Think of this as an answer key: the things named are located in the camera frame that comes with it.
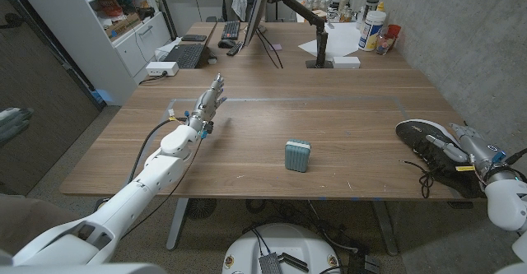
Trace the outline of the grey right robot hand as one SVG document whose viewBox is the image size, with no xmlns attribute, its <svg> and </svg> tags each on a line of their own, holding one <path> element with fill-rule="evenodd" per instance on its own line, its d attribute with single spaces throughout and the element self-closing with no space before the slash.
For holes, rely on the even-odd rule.
<svg viewBox="0 0 527 274">
<path fill-rule="evenodd" d="M 482 189 L 490 183 L 504 179 L 526 181 L 520 171 L 512 169 L 511 163 L 505 161 L 506 153 L 501 148 L 487 142 L 479 131 L 455 123 L 450 123 L 449 126 L 456 135 L 456 138 L 451 137 L 450 140 L 455 143 L 447 142 L 445 138 L 439 138 L 437 134 L 428 134 L 426 139 L 438 146 L 453 161 L 471 165 Z"/>
</svg>

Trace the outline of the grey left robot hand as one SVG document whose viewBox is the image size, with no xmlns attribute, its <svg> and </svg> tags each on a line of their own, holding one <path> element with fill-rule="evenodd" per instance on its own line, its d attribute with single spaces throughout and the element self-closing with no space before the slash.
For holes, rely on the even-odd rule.
<svg viewBox="0 0 527 274">
<path fill-rule="evenodd" d="M 218 73 L 212 81 L 211 86 L 206 89 L 195 102 L 194 110 L 190 114 L 186 125 L 200 132 L 205 123 L 213 120 L 217 109 L 226 100 L 222 97 L 224 78 Z"/>
</svg>

